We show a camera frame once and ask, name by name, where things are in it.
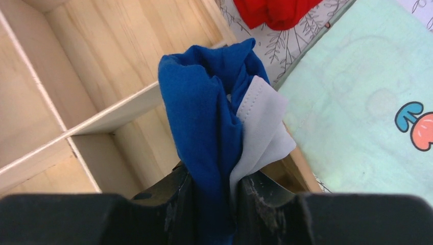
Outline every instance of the blue cloth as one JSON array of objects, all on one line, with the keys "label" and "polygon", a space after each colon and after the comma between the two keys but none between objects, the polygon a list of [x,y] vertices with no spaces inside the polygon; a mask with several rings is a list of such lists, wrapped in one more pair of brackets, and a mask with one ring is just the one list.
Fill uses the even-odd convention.
[{"label": "blue cloth", "polygon": [[181,161],[194,180],[197,244],[231,244],[229,176],[242,153],[236,111],[254,75],[269,82],[254,39],[163,56],[158,78]]}]

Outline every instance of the wooden box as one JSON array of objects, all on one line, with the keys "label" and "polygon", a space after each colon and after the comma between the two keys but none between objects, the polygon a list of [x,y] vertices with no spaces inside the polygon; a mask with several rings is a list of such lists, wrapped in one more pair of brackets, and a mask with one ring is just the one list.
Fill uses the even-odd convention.
[{"label": "wooden box", "polygon": [[1,0],[0,193],[130,198],[178,163],[162,55],[236,42],[214,0]]}]

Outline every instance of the wooden drawer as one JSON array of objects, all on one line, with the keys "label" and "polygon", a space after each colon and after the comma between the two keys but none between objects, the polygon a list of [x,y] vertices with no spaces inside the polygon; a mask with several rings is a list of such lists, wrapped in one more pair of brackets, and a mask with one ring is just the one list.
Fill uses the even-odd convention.
[{"label": "wooden drawer", "polygon": [[0,193],[128,198],[179,159],[162,55],[236,42],[214,0],[1,0]]}]

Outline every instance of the white cloth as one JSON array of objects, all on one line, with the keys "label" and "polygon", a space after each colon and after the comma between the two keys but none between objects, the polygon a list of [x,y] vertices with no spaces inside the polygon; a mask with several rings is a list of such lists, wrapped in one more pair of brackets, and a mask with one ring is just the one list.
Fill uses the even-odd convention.
[{"label": "white cloth", "polygon": [[287,99],[263,78],[255,76],[237,110],[243,129],[243,151],[230,173],[232,207],[236,207],[237,183],[269,163],[286,157],[296,146],[282,122]]}]

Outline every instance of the cartoon print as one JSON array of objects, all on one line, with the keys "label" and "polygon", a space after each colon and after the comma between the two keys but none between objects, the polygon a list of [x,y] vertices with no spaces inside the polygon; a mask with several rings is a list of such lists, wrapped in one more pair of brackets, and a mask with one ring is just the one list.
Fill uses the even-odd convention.
[{"label": "cartoon print", "polygon": [[430,150],[433,144],[433,112],[427,112],[420,117],[424,106],[420,102],[409,102],[402,106],[395,115],[395,125],[397,128],[406,133],[412,123],[411,140],[412,144],[420,151]]}]

